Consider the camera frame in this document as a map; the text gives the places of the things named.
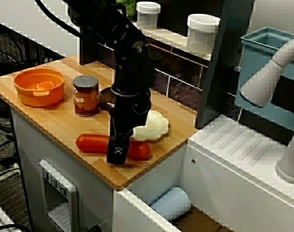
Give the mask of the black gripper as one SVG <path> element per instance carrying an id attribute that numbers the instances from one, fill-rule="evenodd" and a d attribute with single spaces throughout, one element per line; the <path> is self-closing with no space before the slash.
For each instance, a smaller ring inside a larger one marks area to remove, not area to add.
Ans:
<path id="1" fill-rule="evenodd" d="M 137 95 L 129 95 L 116 88 L 111 88 L 111 93 L 115 104 L 109 110 L 110 135 L 106 161 L 122 165 L 127 158 L 133 129 L 146 124 L 151 109 L 151 93 L 149 88 L 139 91 Z"/>

